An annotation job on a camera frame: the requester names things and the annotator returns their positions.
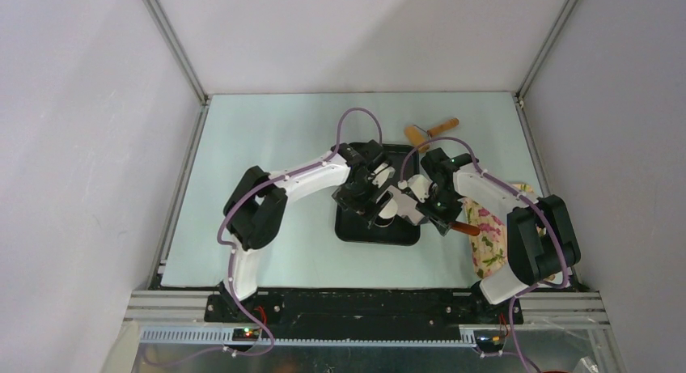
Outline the metal spatula with red handle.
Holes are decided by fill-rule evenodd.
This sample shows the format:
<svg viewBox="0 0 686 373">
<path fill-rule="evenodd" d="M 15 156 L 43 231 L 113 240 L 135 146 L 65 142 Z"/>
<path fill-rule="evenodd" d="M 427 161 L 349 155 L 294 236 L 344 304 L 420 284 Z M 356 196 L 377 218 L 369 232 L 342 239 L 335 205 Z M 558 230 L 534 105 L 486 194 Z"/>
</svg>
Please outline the metal spatula with red handle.
<svg viewBox="0 0 686 373">
<path fill-rule="evenodd" d="M 430 219 L 422 214 L 417 208 L 418 202 L 409 195 L 402 193 L 397 187 L 391 185 L 387 191 L 392 195 L 392 201 L 396 204 L 396 216 L 402 218 L 413 226 L 420 226 L 430 222 Z M 445 236 L 449 230 L 458 231 L 470 236 L 481 233 L 479 227 L 462 223 L 457 220 L 450 221 L 445 227 L 435 227 L 440 235 Z"/>
</svg>

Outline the wooden dough roller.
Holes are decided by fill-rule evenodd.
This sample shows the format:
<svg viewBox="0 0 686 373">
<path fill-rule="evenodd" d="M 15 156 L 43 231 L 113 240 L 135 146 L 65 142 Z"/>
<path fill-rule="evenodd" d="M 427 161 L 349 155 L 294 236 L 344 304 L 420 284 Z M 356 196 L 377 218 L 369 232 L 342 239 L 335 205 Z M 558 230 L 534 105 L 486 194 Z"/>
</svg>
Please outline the wooden dough roller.
<svg viewBox="0 0 686 373">
<path fill-rule="evenodd" d="M 425 153 L 430 149 L 429 144 L 425 144 L 431 138 L 446 133 L 448 130 L 454 129 L 459 125 L 459 119 L 456 117 L 449 118 L 443 123 L 433 126 L 429 129 L 423 129 L 418 125 L 408 125 L 404 128 L 404 135 L 412 146 L 417 148 L 417 151 Z"/>
</svg>

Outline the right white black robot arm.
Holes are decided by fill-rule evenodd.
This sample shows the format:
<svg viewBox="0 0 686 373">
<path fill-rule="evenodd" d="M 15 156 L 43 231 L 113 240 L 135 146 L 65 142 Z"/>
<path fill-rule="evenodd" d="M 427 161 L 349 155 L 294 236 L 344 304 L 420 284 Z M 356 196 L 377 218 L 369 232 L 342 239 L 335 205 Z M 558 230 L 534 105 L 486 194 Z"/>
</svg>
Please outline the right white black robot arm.
<svg viewBox="0 0 686 373">
<path fill-rule="evenodd" d="M 428 151 L 421 158 L 424 176 L 410 180 L 417 210 L 445 235 L 470 198 L 505 226 L 506 264 L 478 282 L 473 317 L 490 323 L 502 314 L 502 302 L 531 290 L 558 273 L 567 278 L 581 250 L 565 202 L 557 195 L 536 197 L 490 175 L 469 154 L 448 156 Z"/>
</svg>

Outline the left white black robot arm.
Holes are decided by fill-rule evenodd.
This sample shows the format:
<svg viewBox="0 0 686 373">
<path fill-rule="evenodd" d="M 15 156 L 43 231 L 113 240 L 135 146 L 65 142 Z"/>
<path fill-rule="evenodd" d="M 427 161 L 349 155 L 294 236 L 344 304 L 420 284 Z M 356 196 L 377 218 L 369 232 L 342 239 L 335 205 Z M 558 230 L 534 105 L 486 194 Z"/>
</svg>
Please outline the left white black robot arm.
<svg viewBox="0 0 686 373">
<path fill-rule="evenodd" d="M 227 200 L 217 233 L 218 243 L 231 249 L 223 280 L 230 293 L 225 312 L 240 322 L 254 315 L 261 252 L 277 237 L 289 203 L 332 188 L 343 210 L 373 221 L 392 198 L 387 189 L 395 173 L 376 141 L 358 148 L 338 143 L 319 158 L 282 171 L 250 167 Z"/>
</svg>

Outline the small round metal cup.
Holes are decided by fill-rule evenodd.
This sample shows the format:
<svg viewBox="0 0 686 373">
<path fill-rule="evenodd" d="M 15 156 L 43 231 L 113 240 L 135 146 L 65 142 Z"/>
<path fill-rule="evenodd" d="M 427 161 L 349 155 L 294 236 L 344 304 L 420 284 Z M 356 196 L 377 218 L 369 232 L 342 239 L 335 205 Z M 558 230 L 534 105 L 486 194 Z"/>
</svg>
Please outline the small round metal cup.
<svg viewBox="0 0 686 373">
<path fill-rule="evenodd" d="M 396 216 L 389 216 L 388 218 L 382 217 L 382 216 L 377 216 L 374 220 L 374 226 L 378 228 L 387 228 L 390 227 L 396 219 Z"/>
</svg>

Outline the black baking tray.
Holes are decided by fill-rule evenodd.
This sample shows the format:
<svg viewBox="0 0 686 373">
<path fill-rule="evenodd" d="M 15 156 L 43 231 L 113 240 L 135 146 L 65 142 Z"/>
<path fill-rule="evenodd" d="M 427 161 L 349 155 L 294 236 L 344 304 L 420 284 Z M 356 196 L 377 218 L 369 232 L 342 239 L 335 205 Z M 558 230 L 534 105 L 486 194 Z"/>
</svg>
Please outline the black baking tray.
<svg viewBox="0 0 686 373">
<path fill-rule="evenodd" d="M 387 143 L 383 144 L 383 148 L 398 173 L 404 157 L 413 149 L 410 145 Z M 417 174 L 420 171 L 419 168 L 419 157 L 413 155 L 405 166 L 405 173 Z M 343 210 L 340 206 L 336 208 L 334 232 L 340 240 L 345 242 L 398 246 L 412 246 L 421 237 L 421 228 L 402 217 L 394 217 L 390 224 L 384 227 L 375 224 L 369 227 L 358 214 Z"/>
</svg>

